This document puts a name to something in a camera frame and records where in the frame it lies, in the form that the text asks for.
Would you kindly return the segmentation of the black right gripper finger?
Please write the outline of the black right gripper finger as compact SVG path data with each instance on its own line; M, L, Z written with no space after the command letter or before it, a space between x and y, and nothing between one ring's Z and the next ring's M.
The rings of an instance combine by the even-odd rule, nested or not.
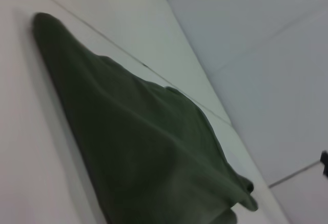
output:
M323 164L324 169L323 169L323 175L325 177L328 177L328 152L327 151L323 151L321 153L321 157L320 157L320 162Z

